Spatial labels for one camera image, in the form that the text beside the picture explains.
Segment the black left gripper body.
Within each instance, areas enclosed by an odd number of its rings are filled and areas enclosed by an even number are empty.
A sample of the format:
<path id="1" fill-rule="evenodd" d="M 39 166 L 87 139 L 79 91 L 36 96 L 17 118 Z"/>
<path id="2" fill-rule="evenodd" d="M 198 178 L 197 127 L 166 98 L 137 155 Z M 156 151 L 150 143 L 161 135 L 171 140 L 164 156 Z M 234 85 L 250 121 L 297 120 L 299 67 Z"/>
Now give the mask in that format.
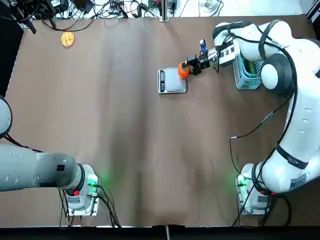
<path id="1" fill-rule="evenodd" d="M 54 17 L 54 7 L 51 0 L 22 0 L 21 10 L 25 18 L 35 16 L 38 20 L 49 20 Z"/>

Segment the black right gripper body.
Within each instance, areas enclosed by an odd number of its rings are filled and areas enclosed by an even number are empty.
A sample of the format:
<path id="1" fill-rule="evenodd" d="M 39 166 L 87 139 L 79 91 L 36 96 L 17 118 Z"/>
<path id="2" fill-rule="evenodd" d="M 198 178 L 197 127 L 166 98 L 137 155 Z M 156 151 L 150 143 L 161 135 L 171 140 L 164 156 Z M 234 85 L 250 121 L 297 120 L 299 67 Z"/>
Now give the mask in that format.
<path id="1" fill-rule="evenodd" d="M 200 51 L 198 56 L 198 64 L 202 70 L 211 66 L 210 60 L 208 59 L 208 53 L 206 51 Z"/>

